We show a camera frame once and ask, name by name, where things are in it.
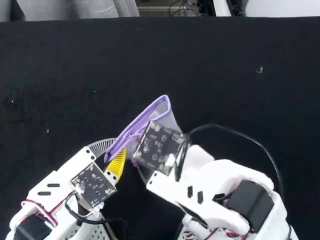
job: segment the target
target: electronic component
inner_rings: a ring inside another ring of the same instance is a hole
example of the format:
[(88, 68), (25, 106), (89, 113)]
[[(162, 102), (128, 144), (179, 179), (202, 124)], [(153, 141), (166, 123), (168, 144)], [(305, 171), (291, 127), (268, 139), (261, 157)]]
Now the electronic component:
[(259, 232), (274, 206), (266, 189), (253, 182), (242, 180), (232, 193), (226, 207), (240, 213), (248, 220), (254, 233)]
[(17, 226), (13, 240), (43, 240), (51, 231), (42, 219), (33, 214)]
[(150, 121), (132, 156), (147, 168), (169, 175), (184, 142), (182, 133)]
[(94, 162), (76, 175), (71, 183), (76, 189), (81, 190), (82, 197), (92, 208), (104, 202), (117, 191)]

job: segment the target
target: purple flexible strip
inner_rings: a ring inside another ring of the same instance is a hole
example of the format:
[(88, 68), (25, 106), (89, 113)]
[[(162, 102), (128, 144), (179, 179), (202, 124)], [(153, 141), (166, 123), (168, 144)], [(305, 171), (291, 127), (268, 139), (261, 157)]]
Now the purple flexible strip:
[[(149, 119), (157, 106), (163, 102), (167, 102), (167, 110), (164, 113)], [(144, 130), (150, 120), (156, 121), (161, 119), (170, 113), (170, 111), (171, 103), (169, 97), (167, 95), (158, 97), (120, 133), (111, 147), (105, 152), (104, 162), (108, 163), (110, 160), (115, 158), (118, 153), (132, 140), (132, 138), (138, 136)]]

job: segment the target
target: black background surface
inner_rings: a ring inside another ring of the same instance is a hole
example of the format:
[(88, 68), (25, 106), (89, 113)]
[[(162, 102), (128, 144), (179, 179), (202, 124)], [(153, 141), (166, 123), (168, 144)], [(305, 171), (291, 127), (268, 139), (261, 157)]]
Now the black background surface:
[[(216, 122), (265, 144), (283, 174), (288, 221), (311, 239), (320, 201), (319, 25), (231, 17), (0, 24), (1, 233), (30, 188), (168, 94), (184, 131)], [(277, 186), (252, 143), (217, 130), (194, 142)], [(106, 217), (127, 219), (132, 239), (173, 237), (182, 213), (147, 192), (129, 162), (117, 188)]]

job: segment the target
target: white wall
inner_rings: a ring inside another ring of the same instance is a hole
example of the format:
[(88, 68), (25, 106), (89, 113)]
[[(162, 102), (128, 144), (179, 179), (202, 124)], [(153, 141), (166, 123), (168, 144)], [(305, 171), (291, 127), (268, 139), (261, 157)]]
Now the white wall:
[(320, 0), (249, 0), (247, 17), (320, 16)]

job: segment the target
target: black circuit board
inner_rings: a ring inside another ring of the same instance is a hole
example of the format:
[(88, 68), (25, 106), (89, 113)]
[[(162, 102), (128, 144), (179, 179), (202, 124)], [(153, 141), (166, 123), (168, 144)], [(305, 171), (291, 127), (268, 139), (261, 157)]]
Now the black circuit board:
[(169, 175), (173, 165), (166, 164), (168, 157), (173, 154), (176, 159), (184, 143), (182, 133), (150, 121), (133, 152), (133, 158), (151, 170)]
[(71, 183), (84, 191), (81, 195), (92, 208), (117, 191), (94, 162), (75, 176)]

